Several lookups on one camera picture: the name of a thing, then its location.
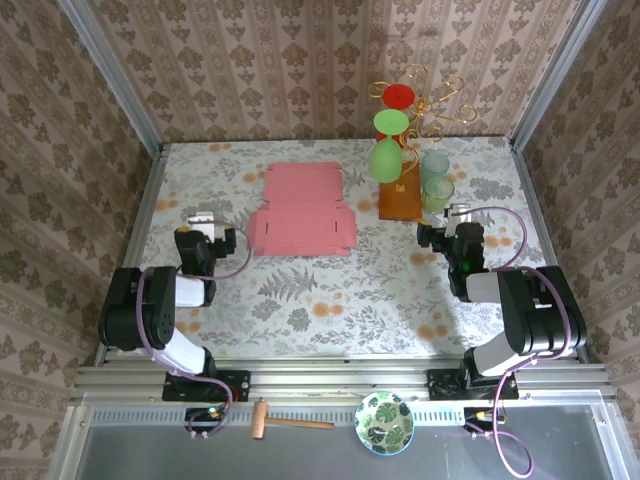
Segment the floral patterned table mat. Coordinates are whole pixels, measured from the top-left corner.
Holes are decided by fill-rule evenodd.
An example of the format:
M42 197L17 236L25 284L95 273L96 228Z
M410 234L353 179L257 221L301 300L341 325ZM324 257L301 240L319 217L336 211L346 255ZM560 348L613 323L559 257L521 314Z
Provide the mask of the floral patterned table mat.
M378 217L368 173L370 139L189 143L165 147L162 177L144 211L141 266L175 266L174 231L210 211L245 226L262 204L276 162L335 162L354 211L356 248L346 256L251 257L244 247L220 264L211 306L180 309L177 328L217 358L460 355L503 327L498 305L462 303L446 260L416 240L412 223Z

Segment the leaf patterned bowl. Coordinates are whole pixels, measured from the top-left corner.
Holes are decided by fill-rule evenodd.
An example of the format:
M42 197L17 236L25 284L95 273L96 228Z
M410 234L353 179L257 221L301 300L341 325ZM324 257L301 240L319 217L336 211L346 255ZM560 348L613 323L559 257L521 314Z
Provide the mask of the leaf patterned bowl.
M366 396L356 408L354 426L361 443L369 451L381 456L403 452L415 431L409 405L389 391Z

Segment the red plastic wine glass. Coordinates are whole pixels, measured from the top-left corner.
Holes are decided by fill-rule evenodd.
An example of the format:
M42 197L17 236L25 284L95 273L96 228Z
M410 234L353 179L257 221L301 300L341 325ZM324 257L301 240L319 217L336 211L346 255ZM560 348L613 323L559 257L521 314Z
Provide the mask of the red plastic wine glass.
M390 137L397 144L401 144L401 137L409 128L407 110L413 105L414 100L415 93L407 85L392 84L384 89L382 93L384 109L380 110L373 120L378 142Z

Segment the pink paper box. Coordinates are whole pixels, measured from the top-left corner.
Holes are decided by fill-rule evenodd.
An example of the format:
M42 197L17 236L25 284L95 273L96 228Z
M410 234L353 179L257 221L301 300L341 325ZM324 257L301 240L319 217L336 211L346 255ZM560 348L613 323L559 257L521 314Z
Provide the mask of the pink paper box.
M269 165L263 200L248 226L257 256L347 256L357 246L356 216L336 162Z

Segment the aluminium front rail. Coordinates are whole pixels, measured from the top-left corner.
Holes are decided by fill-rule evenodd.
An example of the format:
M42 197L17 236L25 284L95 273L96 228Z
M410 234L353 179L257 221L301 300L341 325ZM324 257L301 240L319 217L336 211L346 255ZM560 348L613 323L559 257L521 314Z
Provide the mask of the aluminium front rail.
M455 357L378 356L281 357L257 359L217 359L220 370L250 372L253 399L267 400L355 400L372 390L390 390L411 399L428 395L427 372L456 369ZM71 398L95 404L143 405L161 400L165 373L142 356L108 353L97 367L79 369ZM521 397L537 400L577 398L594 391L602 399L613 400L615 388L605 368L582 363L576 358L541 361L516 375Z

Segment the green translucent cup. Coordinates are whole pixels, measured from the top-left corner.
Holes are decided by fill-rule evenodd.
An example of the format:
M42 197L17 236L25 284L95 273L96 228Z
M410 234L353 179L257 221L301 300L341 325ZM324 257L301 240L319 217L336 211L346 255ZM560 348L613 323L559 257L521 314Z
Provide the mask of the green translucent cup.
M423 210L429 214L439 214L448 206L454 192L454 183L447 176L428 178L422 187Z

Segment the grey metal panel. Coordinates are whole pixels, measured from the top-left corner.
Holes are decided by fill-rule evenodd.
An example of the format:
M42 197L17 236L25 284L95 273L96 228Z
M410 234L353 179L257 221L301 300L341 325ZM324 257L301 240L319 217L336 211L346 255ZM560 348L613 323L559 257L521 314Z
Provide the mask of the grey metal panel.
M250 432L237 408L209 440L185 426L92 426L98 407L70 408L46 480L514 480L504 467L532 467L531 480L640 480L622 415L592 398L530 401L507 410L495 447L461 426L418 426L393 456L370 452L354 426L270 426Z

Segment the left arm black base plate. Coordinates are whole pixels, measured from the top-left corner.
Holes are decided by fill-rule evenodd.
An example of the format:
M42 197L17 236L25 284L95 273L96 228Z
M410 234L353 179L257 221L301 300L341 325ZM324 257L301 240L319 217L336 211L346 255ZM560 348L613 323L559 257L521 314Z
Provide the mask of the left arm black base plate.
M248 401L251 383L250 371L218 370L217 379L229 387L234 402ZM216 403L226 401L227 394L217 384L167 374L162 390L162 400L165 402Z

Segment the aluminium corner post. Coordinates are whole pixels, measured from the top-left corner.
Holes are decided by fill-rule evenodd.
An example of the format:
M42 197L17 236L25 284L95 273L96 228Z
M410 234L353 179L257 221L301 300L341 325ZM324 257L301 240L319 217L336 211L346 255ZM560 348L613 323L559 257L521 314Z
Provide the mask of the aluminium corner post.
M124 63L117 58L114 47L91 11L89 3L87 0L58 1L112 90L138 139L148 154L155 158L161 152L163 142L127 77Z
M552 53L549 63L511 135L511 146L515 153L522 153L531 139L570 68L576 62L578 54L599 20L606 3L607 0L579 0L563 37Z

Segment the small circuit board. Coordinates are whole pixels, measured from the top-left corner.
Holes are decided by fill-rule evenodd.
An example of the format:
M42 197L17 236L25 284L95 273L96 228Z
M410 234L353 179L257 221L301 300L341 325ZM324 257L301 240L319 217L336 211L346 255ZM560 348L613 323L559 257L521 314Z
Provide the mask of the small circuit board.
M185 429L192 437L208 437L221 424L225 415L226 408L221 406L189 408L185 412Z
M463 428L474 434L489 434L493 430L493 410L491 408L472 408L464 409L464 425Z

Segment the right small circuit board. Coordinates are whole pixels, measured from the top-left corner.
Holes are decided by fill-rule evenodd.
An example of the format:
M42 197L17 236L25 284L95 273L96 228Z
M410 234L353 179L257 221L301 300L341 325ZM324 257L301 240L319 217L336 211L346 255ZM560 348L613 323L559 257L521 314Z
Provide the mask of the right small circuit board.
M463 428L474 434L489 434L493 430L493 410L491 408L472 408L464 409L464 425Z

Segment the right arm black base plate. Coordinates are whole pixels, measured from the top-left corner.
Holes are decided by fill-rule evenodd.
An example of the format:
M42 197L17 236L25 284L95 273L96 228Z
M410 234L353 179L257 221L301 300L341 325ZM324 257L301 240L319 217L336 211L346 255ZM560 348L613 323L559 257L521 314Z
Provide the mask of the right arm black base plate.
M499 377L472 374L462 369L431 369L426 372L429 399L492 400L495 398Z

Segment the green plastic wine glass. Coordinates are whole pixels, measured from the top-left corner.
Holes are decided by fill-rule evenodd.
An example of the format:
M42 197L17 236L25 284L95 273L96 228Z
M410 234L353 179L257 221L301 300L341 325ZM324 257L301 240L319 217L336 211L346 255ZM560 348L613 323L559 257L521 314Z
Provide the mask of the green plastic wine glass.
M373 124L384 138L371 152L369 173L379 183L392 183L400 177L403 164L402 148L394 136L400 137L407 130L409 119L401 110L385 109L375 115Z

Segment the blue translucent cup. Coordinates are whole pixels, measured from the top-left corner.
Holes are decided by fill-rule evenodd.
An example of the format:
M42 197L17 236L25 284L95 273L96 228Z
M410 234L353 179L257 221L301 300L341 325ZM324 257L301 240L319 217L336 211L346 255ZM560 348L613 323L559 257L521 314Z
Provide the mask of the blue translucent cup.
M450 160L447 155L436 152L427 152L420 163L420 178L424 183L432 177L445 176L450 168Z

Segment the wooden mallet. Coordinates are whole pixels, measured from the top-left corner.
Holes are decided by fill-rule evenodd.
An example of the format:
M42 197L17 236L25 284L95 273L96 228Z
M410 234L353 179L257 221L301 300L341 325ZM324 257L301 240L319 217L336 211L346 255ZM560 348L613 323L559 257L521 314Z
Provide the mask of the wooden mallet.
M260 399L253 406L251 418L251 435L254 440L262 440L265 436L267 425L291 426L297 428L311 428L330 430L335 427L331 422L318 422L298 419L275 418L268 416L268 404Z

